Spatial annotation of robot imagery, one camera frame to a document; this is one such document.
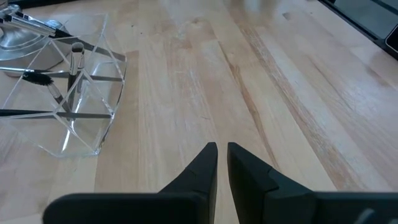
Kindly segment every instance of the clear plastic holder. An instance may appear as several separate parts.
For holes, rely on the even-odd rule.
[[[74,16],[64,26],[74,37],[50,39],[48,42],[64,59],[49,69],[64,71],[49,75],[60,90],[63,101],[57,103],[47,86],[30,83],[20,77],[2,109],[43,113],[0,116],[0,121],[17,129],[55,157],[97,155],[120,103],[126,56],[105,14]],[[85,45],[85,66],[68,90],[71,54],[64,55],[59,49],[71,47],[74,42]],[[28,69],[45,69],[35,61],[41,53]]]

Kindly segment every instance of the butcher block countertop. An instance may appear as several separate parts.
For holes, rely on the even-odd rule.
[[[57,159],[0,127],[1,224],[40,223],[73,192],[157,192],[210,141],[215,223],[238,223],[231,141],[313,190],[398,190],[398,63],[318,1],[82,0],[25,12],[112,13],[128,68],[96,157]]]

